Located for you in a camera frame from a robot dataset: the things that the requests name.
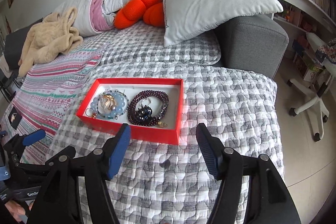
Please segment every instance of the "tiled floor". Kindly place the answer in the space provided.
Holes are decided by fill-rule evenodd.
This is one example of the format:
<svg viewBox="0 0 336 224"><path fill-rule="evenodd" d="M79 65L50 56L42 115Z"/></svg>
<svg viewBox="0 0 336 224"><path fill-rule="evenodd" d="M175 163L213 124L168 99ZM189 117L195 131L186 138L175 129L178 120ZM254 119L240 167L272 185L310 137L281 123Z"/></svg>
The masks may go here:
<svg viewBox="0 0 336 224"><path fill-rule="evenodd" d="M291 117L288 110L304 102L302 93L286 82L301 79L291 60L283 59L274 78L278 84L276 112L280 125L285 166L285 183L292 195L302 224L308 224L321 209L336 182L336 103L330 92L323 101L330 112L324 137L314 142L317 118L308 110Z"/></svg>
<svg viewBox="0 0 336 224"><path fill-rule="evenodd" d="M0 93L0 120L3 116L3 114L5 113L8 105L9 105L9 103L6 101L4 96Z"/></svg>

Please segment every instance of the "beaded bracelet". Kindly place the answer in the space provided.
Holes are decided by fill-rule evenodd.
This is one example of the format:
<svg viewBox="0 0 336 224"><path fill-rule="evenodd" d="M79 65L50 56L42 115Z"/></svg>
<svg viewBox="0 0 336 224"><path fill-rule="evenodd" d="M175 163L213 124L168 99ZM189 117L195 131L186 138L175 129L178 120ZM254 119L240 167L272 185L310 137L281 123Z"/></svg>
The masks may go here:
<svg viewBox="0 0 336 224"><path fill-rule="evenodd" d="M137 107L137 104L141 100L147 99L151 96L155 96L162 101L162 105L161 105L160 111L157 116L152 117L152 109L147 105L145 106L142 105L141 108L138 108L138 110L135 110ZM135 98L129 104L128 113L127 113L128 120L132 124L135 124L138 126L151 127L151 126L155 126L156 124L158 124L161 127L167 126L166 123L160 122L160 120L166 114L168 102L169 102L168 95L163 91L157 91L157 90L141 91L139 94L135 96Z"/></svg>
<svg viewBox="0 0 336 224"><path fill-rule="evenodd" d="M105 113L106 115L99 111L99 105L102 105L101 103L102 98L109 98L109 100L112 100L114 102L114 105L111 105L111 102L110 102L109 110L111 110L111 112ZM125 106L125 102L124 102L125 98L127 100L127 107L123 111L123 107ZM119 116L124 115L126 113L128 106L129 106L129 99L124 93L118 90L106 89L103 93L99 95L99 97L95 97L93 99L93 102L90 104L90 108L87 109L87 110L92 109L93 113L91 115L88 115L87 113L85 114L90 116L91 118L96 118L97 115L99 115L103 118L117 120Z"/></svg>

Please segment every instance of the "gray checkered quilt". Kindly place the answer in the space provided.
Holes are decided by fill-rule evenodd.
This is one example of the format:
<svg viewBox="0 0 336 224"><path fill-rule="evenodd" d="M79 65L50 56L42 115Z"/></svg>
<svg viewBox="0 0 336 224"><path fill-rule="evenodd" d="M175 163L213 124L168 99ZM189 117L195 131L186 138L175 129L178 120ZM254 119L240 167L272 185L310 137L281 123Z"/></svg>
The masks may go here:
<svg viewBox="0 0 336 224"><path fill-rule="evenodd" d="M156 61L213 65L221 58L221 49L213 31L202 33L172 47L163 46L164 28L150 26L143 21L109 34L110 44L101 64Z"/></svg>
<svg viewBox="0 0 336 224"><path fill-rule="evenodd" d="M277 86L264 75L211 66L122 62L97 67L66 112L47 158L72 145L87 155L111 137L88 129L75 116L90 86L102 77L181 78L184 107L179 146L131 140L119 173L107 182L121 223L206 223L220 183L209 175L195 137L204 122L210 133L241 155L270 156L283 175L280 129L274 109ZM84 179L80 195L85 223L91 223ZM248 178L243 178L236 217L242 223Z"/></svg>

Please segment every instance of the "gray sofa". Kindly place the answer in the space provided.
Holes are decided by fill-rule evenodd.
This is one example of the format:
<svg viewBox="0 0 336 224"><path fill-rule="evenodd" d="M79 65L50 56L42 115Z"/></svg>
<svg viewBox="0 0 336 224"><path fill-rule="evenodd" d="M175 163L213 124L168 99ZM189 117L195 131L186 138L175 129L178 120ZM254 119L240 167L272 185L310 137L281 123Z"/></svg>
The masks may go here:
<svg viewBox="0 0 336 224"><path fill-rule="evenodd" d="M215 29L221 48L216 66L261 73L273 79L288 45L284 29L266 15L236 17Z"/></svg>

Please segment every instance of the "pink patterned blanket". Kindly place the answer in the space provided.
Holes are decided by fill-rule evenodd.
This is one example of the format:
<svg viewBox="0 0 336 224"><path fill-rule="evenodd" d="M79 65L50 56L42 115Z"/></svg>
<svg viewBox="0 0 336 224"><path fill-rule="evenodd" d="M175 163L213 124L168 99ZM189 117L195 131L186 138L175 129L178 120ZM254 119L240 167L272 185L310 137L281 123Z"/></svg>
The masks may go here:
<svg viewBox="0 0 336 224"><path fill-rule="evenodd" d="M108 44L104 36L88 37L68 55L60 55L48 64L35 65L28 72L22 87L2 117L2 129L8 132L4 142L17 133L28 134L40 128L47 135L42 141L25 149L21 162L45 162L45 155L65 112L85 83L87 75L101 60ZM16 130L8 120L13 106L22 115Z"/></svg>

